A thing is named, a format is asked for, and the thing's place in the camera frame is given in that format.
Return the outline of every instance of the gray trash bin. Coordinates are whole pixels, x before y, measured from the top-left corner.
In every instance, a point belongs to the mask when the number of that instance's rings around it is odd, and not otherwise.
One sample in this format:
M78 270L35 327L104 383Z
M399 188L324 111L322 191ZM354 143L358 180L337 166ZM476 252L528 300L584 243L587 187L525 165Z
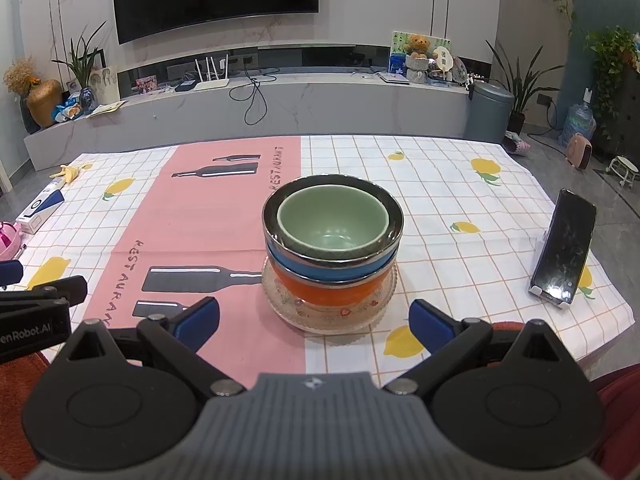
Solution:
M479 81L469 94L471 106L466 119L465 139L500 144L507 131L515 97L504 88Z

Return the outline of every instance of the orange carpet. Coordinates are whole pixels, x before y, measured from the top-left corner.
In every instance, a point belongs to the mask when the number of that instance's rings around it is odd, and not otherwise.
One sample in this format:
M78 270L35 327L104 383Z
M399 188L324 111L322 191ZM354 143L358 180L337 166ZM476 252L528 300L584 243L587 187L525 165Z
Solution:
M0 365L0 468L15 480L38 463L22 432L22 407L49 366L40 353Z

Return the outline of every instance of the stack of bowls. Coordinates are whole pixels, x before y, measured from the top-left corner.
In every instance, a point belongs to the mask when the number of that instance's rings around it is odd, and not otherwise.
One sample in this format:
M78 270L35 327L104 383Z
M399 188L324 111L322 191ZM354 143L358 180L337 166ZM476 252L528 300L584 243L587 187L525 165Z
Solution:
M404 217L380 186L323 174L282 186L262 210L271 266L295 297L345 307L374 293L392 272Z

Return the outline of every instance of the black bottle illustration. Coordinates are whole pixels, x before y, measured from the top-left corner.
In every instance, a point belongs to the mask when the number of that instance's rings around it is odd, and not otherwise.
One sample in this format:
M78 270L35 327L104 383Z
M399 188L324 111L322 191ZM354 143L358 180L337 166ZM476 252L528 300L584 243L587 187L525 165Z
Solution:
M151 267L143 292L199 292L212 294L233 285L262 282L260 272L229 270L217 266Z
M188 306L175 301L137 300L132 315L134 317L149 317L151 314L164 314L168 318L172 318L187 308Z
M260 155L228 155L228 156L219 156L218 158L214 158L213 162L217 160L226 160L227 162L237 162L238 160L258 160Z
M199 176L202 178L209 178L212 176L255 174L257 171L258 163L249 162L246 164L231 164L229 166L205 166L199 170L174 173L172 176Z

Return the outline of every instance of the phone screen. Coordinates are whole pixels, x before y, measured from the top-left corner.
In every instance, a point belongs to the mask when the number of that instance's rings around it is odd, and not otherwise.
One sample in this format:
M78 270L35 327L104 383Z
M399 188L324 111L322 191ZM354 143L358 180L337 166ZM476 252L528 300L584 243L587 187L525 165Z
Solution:
M571 303L587 260L596 207L563 189L531 285L555 303Z

